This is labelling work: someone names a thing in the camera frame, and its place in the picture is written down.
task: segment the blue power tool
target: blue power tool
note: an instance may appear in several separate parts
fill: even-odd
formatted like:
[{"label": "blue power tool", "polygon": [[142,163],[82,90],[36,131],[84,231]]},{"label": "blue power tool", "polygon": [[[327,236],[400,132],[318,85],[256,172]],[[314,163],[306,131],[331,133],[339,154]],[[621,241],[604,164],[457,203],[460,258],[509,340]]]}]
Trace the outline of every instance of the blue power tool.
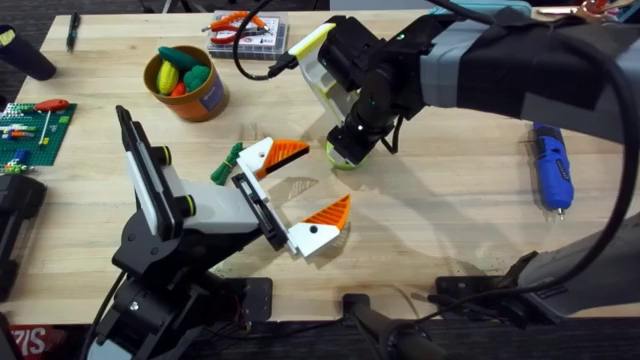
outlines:
[{"label": "blue power tool", "polygon": [[536,166],[542,202],[563,219],[573,201],[573,185],[562,134],[560,129],[542,124],[533,124],[533,130],[538,148]]}]

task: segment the wooden table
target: wooden table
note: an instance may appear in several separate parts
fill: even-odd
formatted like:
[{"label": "wooden table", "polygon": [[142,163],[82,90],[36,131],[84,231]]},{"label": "wooden table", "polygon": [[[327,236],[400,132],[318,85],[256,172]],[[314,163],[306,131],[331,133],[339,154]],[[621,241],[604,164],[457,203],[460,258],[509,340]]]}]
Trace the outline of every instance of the wooden table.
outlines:
[{"label": "wooden table", "polygon": [[[421,13],[350,15],[389,38]],[[272,278],[275,320],[336,318],[347,292],[369,294],[373,307],[391,317],[425,315],[434,309],[425,296],[437,276],[501,274],[521,255],[566,245],[601,229],[608,217],[620,146],[565,132],[577,192],[561,222],[539,207],[530,125],[474,111],[425,108],[403,127],[397,156],[379,146],[357,171],[334,171],[323,150],[331,122],[299,70],[251,82],[230,60],[215,60],[231,92],[229,106],[209,122],[177,119],[147,92],[142,70],[158,46],[203,46],[200,28],[210,16],[83,16],[73,54],[65,51],[69,17],[55,19],[42,51],[58,74],[46,82],[27,79],[18,101],[61,97],[79,106],[55,166],[38,170],[49,187],[46,204],[12,298],[0,306],[14,323],[90,322],[119,271],[111,256],[134,197],[117,104],[144,124],[153,144],[171,147],[182,177],[205,183],[236,141],[309,142],[308,156],[262,182],[291,223],[352,194],[347,236],[312,259],[274,252],[258,240],[216,268],[226,276]],[[289,14],[289,44],[330,16]],[[245,63],[253,73],[270,65]],[[638,315],[640,307],[582,314]]]}]

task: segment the orange cup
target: orange cup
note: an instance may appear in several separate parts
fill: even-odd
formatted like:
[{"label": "orange cup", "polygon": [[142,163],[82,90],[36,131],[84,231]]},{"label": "orange cup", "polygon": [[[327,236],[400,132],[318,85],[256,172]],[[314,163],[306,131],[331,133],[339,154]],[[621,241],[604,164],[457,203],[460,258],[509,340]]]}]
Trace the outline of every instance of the orange cup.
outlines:
[{"label": "orange cup", "polygon": [[207,81],[198,89],[182,96],[171,97],[159,94],[156,79],[162,65],[162,57],[158,54],[147,63],[144,69],[144,84],[147,89],[176,115],[188,121],[205,121],[221,113],[229,102],[229,92],[220,80],[209,55],[193,46],[174,46],[173,48],[193,56],[211,69]]}]

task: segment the cup of toy vegetables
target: cup of toy vegetables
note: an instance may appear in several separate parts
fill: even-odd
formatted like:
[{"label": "cup of toy vegetables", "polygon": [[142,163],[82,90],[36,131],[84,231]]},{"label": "cup of toy vegetables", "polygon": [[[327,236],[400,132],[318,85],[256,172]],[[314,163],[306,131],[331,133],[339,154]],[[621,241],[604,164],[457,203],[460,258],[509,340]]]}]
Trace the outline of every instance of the cup of toy vegetables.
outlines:
[{"label": "cup of toy vegetables", "polygon": [[228,102],[211,58],[193,46],[161,47],[144,69],[147,89],[179,117],[205,121]]}]

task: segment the pliers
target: pliers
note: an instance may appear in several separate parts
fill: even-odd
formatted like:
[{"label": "pliers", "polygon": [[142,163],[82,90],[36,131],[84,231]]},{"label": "pliers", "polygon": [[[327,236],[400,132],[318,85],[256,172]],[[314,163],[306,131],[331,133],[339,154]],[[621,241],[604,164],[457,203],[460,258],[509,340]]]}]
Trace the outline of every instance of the pliers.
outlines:
[{"label": "pliers", "polygon": [[[238,31],[238,27],[237,26],[233,26],[233,25],[218,25],[218,26],[211,27],[211,31],[212,32],[233,31],[234,34],[231,35],[231,36],[227,36],[227,37],[223,37],[223,38],[216,38],[216,37],[212,37],[211,38],[211,42],[214,43],[214,44],[230,44],[236,38],[235,32]],[[244,29],[244,31],[242,32],[240,37],[243,38],[243,37],[246,37],[246,36],[264,35],[267,32],[269,32],[269,30],[267,30],[265,28],[248,28],[248,29]]]},{"label": "pliers", "polygon": [[[202,32],[205,32],[207,30],[216,31],[214,30],[215,28],[218,28],[223,25],[231,25],[231,23],[236,20],[242,20],[246,18],[247,15],[249,15],[248,11],[236,11],[234,13],[231,13],[221,18],[220,20],[212,22],[211,24],[209,24],[209,26],[202,28]],[[256,24],[258,29],[264,29],[266,31],[269,31],[269,27],[267,26],[267,24],[265,24],[264,21],[262,21],[259,17],[254,16],[253,19],[251,19],[251,22]]]}]

